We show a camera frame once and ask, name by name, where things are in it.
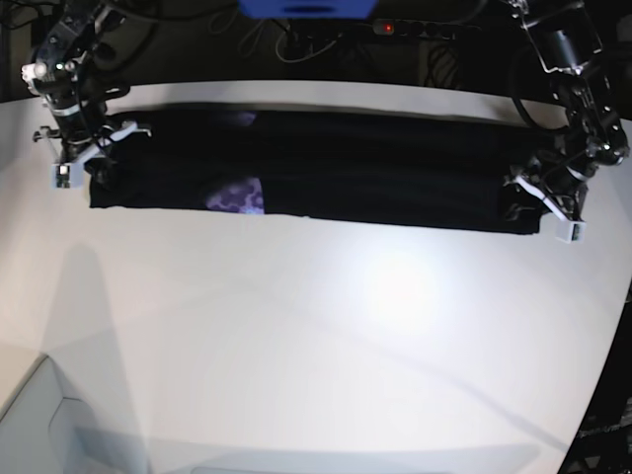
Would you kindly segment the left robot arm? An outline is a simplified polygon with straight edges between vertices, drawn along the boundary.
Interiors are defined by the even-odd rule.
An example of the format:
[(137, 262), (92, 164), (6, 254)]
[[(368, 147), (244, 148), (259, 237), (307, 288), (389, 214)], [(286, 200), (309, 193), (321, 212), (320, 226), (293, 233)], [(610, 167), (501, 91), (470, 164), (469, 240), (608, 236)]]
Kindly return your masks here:
[[(513, 169), (511, 182), (561, 221), (580, 224), (589, 180), (630, 153), (601, 62), (603, 45), (582, 1), (512, 1), (509, 7), (528, 39), (513, 57), (510, 95), (523, 121), (551, 136), (555, 146), (534, 152), (526, 165)], [(522, 104), (517, 70), (529, 53), (550, 77), (553, 97), (565, 110), (564, 126), (540, 125)]]

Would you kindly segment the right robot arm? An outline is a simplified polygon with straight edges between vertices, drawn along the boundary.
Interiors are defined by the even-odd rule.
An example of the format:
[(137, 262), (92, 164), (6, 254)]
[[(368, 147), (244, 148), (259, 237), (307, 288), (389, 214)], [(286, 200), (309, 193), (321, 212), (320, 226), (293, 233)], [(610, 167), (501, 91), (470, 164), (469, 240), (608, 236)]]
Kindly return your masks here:
[(149, 124), (108, 115), (107, 102), (126, 96), (130, 87), (110, 80), (119, 74), (95, 65), (103, 36), (127, 19), (151, 25), (148, 39), (131, 55), (133, 61), (155, 36), (158, 22), (116, 1), (66, 1), (51, 28), (22, 66), (22, 79), (43, 101), (56, 127), (41, 126), (33, 141), (47, 144), (53, 156), (52, 173), (58, 188), (71, 188), (87, 162), (112, 166), (112, 149), (133, 134), (152, 135)]

